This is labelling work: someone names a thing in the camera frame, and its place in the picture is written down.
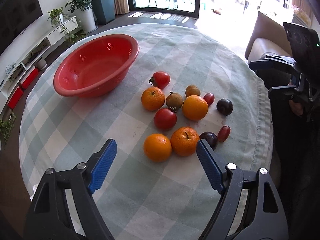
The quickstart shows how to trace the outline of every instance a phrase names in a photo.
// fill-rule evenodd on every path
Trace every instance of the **light blue checkered cloth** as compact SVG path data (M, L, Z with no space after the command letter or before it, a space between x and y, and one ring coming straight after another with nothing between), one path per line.
M85 42L112 33L131 35L140 45L138 58L122 83L99 98L59 96L52 81L62 60ZM217 134L223 125L229 125L230 137L215 152L241 169L269 168L273 128L263 81L236 54L195 29L138 24L74 44L51 64L28 96L20 127L20 164L29 194L47 168L71 169L113 138L118 153L93 198L115 239L198 239L220 195L212 189L196 154L172 154L166 162L153 163L142 149L148 135L159 133L153 124L155 112L145 110L140 102L142 92L150 86L149 78L159 70L171 76L165 95L170 91L184 95L191 84L200 89L201 96L215 94L204 119L187 120L180 110L177 124L166 136L170 138L182 126L193 127L199 134ZM216 110L221 98L234 104L227 117ZM75 228L81 232L75 208L69 205ZM237 223L243 208L242 198Z

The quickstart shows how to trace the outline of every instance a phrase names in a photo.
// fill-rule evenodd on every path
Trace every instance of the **tv stand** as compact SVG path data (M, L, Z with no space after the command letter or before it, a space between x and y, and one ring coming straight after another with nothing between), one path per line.
M71 32L78 28L78 24L75 17L66 20L63 25ZM23 55L15 62L14 68L10 73L0 78L0 109L3 116L6 104L10 97L20 84L20 81L26 77L32 67L41 59L47 57L57 45L64 39L64 33L54 28L43 35L37 42L32 44Z

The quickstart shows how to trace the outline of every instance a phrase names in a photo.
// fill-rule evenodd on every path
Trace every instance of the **television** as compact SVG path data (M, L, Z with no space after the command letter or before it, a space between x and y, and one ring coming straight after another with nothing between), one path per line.
M40 16L42 11L38 0L6 0L0 8L0 55Z

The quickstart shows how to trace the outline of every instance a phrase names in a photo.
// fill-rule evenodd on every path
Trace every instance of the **door frame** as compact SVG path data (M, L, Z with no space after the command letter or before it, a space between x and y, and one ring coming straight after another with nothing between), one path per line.
M156 13L169 13L177 14L182 16L187 16L191 18L199 18L200 10L200 0L195 0L195 11L187 12L178 9L167 9L167 8L158 8L158 7L136 7L135 0L128 0L129 10L130 11L143 11L143 12L156 12Z

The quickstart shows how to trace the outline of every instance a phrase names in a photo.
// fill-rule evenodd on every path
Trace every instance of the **red colander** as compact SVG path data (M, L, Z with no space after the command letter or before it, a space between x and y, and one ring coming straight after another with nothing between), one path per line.
M97 97L113 90L139 53L135 38L111 34L89 41L59 65L53 86L65 97Z

